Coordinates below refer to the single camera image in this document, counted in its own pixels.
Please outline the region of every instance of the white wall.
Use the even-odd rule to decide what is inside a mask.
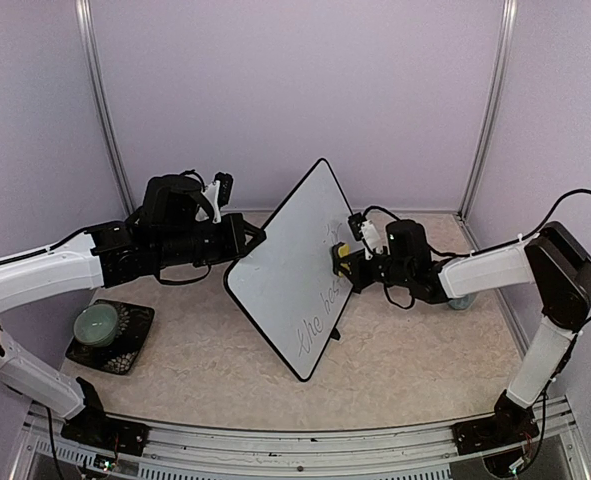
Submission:
[[[122,217],[74,0],[0,1],[0,256]],[[17,308],[0,317],[2,328],[59,366],[89,299],[84,292]],[[0,480],[28,405],[0,384]]]
[[[319,157],[356,207],[459,207],[502,0],[92,2],[136,203],[155,174],[219,169],[275,207]]]
[[[483,245],[532,229],[565,191],[591,188],[591,2],[520,2],[501,102],[471,217]],[[555,218],[591,253],[591,199],[566,200]],[[532,337],[535,287],[507,294]],[[591,324],[558,391],[567,392],[591,457]]]

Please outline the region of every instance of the black whiteboard frame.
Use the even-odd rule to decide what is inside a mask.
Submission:
[[[266,222],[264,223],[264,225],[262,225],[262,231],[265,231],[266,227],[268,227],[268,225],[270,225],[270,223],[273,220],[273,218],[275,218],[275,216],[284,207],[284,205],[286,205],[288,203],[288,201],[295,194],[295,192],[297,192],[297,190],[302,186],[302,184],[306,181],[306,179],[322,163],[325,163],[326,166],[328,167],[329,171],[331,172],[331,175],[333,176],[333,180],[335,180],[335,183],[337,184],[337,188],[339,188],[339,191],[342,194],[342,198],[344,199],[344,202],[346,203],[346,206],[348,207],[348,211],[350,212],[351,215],[353,214],[353,210],[351,209],[351,206],[349,205],[348,200],[346,199],[346,195],[344,194],[344,190],[342,190],[342,186],[339,184],[339,181],[337,180],[337,176],[335,175],[335,172],[333,171],[333,168],[331,167],[330,163],[328,163],[328,160],[326,160],[325,158],[320,158],[308,170],[308,172],[306,172],[306,175],[304,175],[304,177],[297,183],[297,185],[295,185],[295,188],[293,188],[293,190],[291,190],[291,192],[286,196],[286,198],[284,200],[282,200],[282,203],[280,203],[279,206],[273,211],[273,213],[271,214],[271,216],[268,217],[268,220],[266,220]],[[264,330],[262,330],[262,328],[255,321],[255,319],[253,318],[253,316],[250,314],[250,312],[248,310],[246,310],[246,308],[244,307],[244,305],[242,304],[242,302],[239,300],[239,298],[237,298],[237,296],[233,293],[233,291],[231,290],[230,286],[228,285],[228,276],[231,273],[231,271],[233,270],[233,268],[235,268],[235,265],[237,265],[237,262],[239,262],[239,260],[240,259],[235,260],[226,269],[226,272],[224,273],[224,289],[230,295],[230,297],[233,299],[233,301],[239,307],[239,309],[242,312],[244,312],[244,315],[246,315],[246,317],[251,321],[251,323],[253,324],[253,326],[255,327],[255,329],[260,333],[260,335],[262,337],[264,337],[264,340],[266,340],[266,342],[270,345],[270,347],[277,354],[277,356],[282,359],[282,361],[286,364],[286,366],[293,373],[293,375],[295,375],[295,377],[300,382],[308,382],[311,379],[311,377],[313,376],[313,373],[315,373],[315,370],[317,369],[317,365],[319,365],[319,361],[324,356],[324,352],[326,351],[326,347],[328,346],[328,343],[332,340],[331,335],[329,335],[328,336],[328,339],[326,339],[326,343],[324,344],[324,347],[322,348],[322,350],[321,350],[321,352],[319,354],[319,357],[317,358],[317,361],[315,362],[315,365],[313,366],[313,368],[312,368],[311,373],[309,374],[309,376],[306,377],[306,378],[301,377],[297,373],[297,371],[295,370],[295,368],[289,363],[289,361],[286,360],[286,357],[284,357],[284,355],[282,355],[282,353],[275,346],[275,344],[273,342],[271,342],[271,340],[268,337],[268,335],[266,335],[266,333],[264,333]],[[344,314],[344,310],[346,309],[346,304],[348,303],[348,300],[351,298],[351,295],[352,294],[353,294],[353,290],[351,289],[351,291],[348,293],[348,295],[346,297],[346,301],[344,302],[344,305],[342,305],[342,308],[339,311],[339,315],[337,316],[337,321],[333,325],[333,328],[331,329],[331,332],[337,328],[337,324],[339,323],[340,319],[342,318],[342,315]]]

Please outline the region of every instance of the purple wall panel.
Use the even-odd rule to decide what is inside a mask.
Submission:
[[[591,188],[591,2],[521,2],[473,231],[483,245],[526,232],[559,195],[580,186]],[[568,199],[558,211],[554,218],[591,253],[591,199]],[[532,338],[536,289],[507,293]],[[591,457],[591,324],[560,380]]]
[[[75,17],[75,2],[0,2],[0,256],[121,218]],[[2,326],[59,365],[77,292],[15,309]],[[0,385],[0,479],[28,402]]]
[[[319,157],[349,200],[459,207],[503,2],[93,2],[136,202],[152,175],[236,180],[232,207],[275,207]]]

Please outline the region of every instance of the tilted whiteboard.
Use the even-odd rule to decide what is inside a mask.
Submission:
[[[331,247],[359,248],[330,165],[315,163],[268,219],[266,240],[226,271],[228,293],[301,381],[313,374],[351,293]]]

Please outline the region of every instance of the bowl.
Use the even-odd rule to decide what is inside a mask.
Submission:
[[[98,303],[86,308],[75,319],[75,339],[89,347],[107,347],[117,335],[119,314],[115,307]]]

